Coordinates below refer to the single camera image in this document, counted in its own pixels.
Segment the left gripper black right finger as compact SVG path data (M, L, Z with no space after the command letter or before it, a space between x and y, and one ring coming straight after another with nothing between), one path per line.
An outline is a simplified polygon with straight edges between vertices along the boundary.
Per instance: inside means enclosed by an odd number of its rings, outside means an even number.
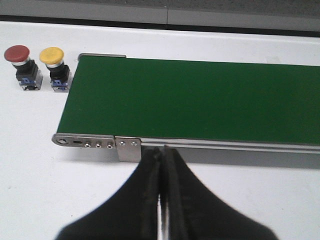
M263 224L213 194L176 149L165 147L161 163L162 232L169 240L276 240Z

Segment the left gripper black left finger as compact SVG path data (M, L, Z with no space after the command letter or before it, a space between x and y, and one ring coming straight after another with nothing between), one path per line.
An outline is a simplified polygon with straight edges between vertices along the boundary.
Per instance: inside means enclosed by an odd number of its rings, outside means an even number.
M127 181L98 208L65 226L58 240L156 240L160 150L147 148Z

